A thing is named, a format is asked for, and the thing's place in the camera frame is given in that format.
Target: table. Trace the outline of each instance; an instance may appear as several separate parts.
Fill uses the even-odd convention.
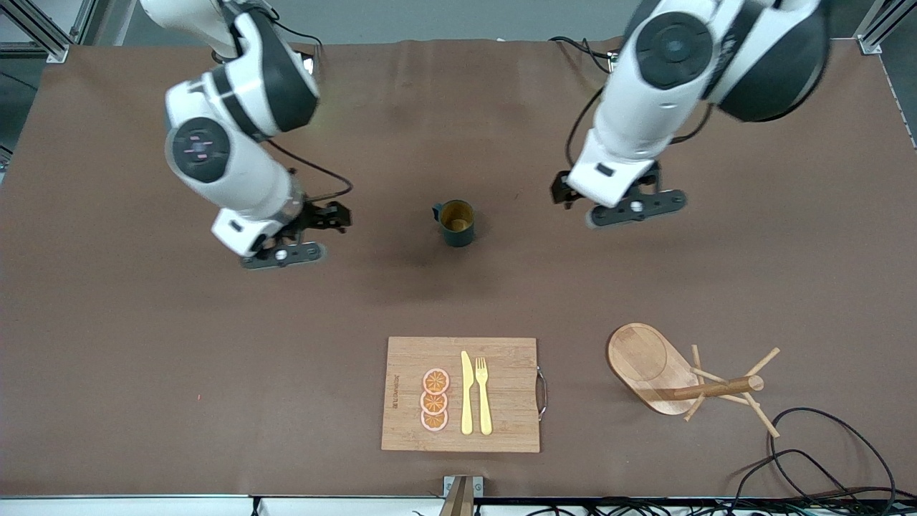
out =
[[[587,203],[548,193],[602,83],[586,56],[329,46],[314,122],[277,140],[353,179],[354,226],[313,233],[323,264],[260,273],[209,234],[215,207],[162,156],[162,94],[208,53],[75,47],[45,72],[0,191],[3,494],[422,495],[452,474],[484,475],[493,496],[735,493],[765,455],[760,422],[720,400],[691,423],[644,407],[603,359],[632,321],[682,353],[699,344],[721,376],[779,346],[757,394],[768,415],[846,419],[914,489],[917,156],[878,57],[852,40],[796,113],[715,114],[663,154],[689,196],[677,216],[599,232]],[[465,249],[431,218],[451,198],[481,213]],[[381,451],[390,335],[536,337],[542,453]],[[848,485],[884,482],[835,427],[780,429]],[[767,471],[745,494],[791,492]]]

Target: wooden cutting board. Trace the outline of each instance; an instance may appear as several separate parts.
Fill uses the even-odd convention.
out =
[[[480,391],[471,388],[474,432],[461,432],[461,352],[487,359],[493,433],[481,433]],[[439,367],[449,374],[448,423],[431,432],[420,421],[424,374]],[[382,414],[382,449],[425,452],[541,451],[536,402],[535,339],[390,337]]]

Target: fork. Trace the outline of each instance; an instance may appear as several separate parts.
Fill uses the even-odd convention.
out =
[[[474,359],[474,379],[481,386],[481,433],[490,435],[493,432],[493,423],[491,403],[487,400],[487,360],[483,357]]]

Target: mug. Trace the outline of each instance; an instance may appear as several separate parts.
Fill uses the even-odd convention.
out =
[[[446,244],[465,247],[474,240],[474,208],[463,200],[433,205],[433,218],[439,222]]]

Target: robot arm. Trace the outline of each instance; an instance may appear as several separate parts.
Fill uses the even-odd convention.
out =
[[[172,0],[143,2],[148,12],[157,12],[154,5],[178,5]],[[220,49],[231,46],[237,57],[166,94],[169,166],[192,190],[221,207],[212,232],[246,267],[315,261],[324,253],[321,246],[304,244],[310,246],[309,253],[294,249],[302,231],[343,232],[349,211],[338,203],[313,205],[259,142],[308,124],[318,87],[302,56],[274,30],[270,8],[263,2],[219,0],[231,45],[225,44],[222,32],[210,30],[216,27],[211,2],[180,0],[186,9],[180,11],[192,20],[187,27],[219,36],[224,45],[214,49],[225,55]]]
[[[661,190],[657,156],[702,99],[743,121],[801,104],[827,63],[825,10],[822,0],[644,0],[555,202],[595,201],[593,227],[682,208],[683,193]]]
[[[214,49],[222,61],[238,57],[218,0],[140,0],[147,16],[162,28],[194,36]],[[267,10],[271,6],[263,3]]]

